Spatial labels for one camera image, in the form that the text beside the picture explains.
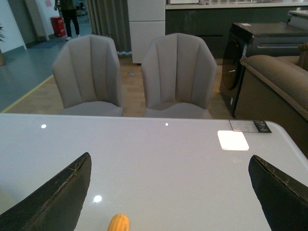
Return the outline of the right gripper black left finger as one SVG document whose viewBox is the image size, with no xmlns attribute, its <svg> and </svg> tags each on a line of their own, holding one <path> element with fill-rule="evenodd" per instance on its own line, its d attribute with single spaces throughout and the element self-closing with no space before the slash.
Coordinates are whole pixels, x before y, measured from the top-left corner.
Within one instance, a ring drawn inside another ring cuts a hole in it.
<svg viewBox="0 0 308 231">
<path fill-rule="evenodd" d="M 0 216 L 2 231 L 73 231 L 87 196 L 91 156 L 85 152 Z"/>
</svg>

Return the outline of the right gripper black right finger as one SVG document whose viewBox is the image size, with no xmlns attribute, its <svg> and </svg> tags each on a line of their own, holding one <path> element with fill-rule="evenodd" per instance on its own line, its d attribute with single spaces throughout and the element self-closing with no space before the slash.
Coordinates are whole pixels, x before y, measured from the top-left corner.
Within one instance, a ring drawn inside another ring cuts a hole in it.
<svg viewBox="0 0 308 231">
<path fill-rule="evenodd" d="M 308 187 L 253 155 L 248 172 L 254 192 L 273 231 L 308 229 Z"/>
</svg>

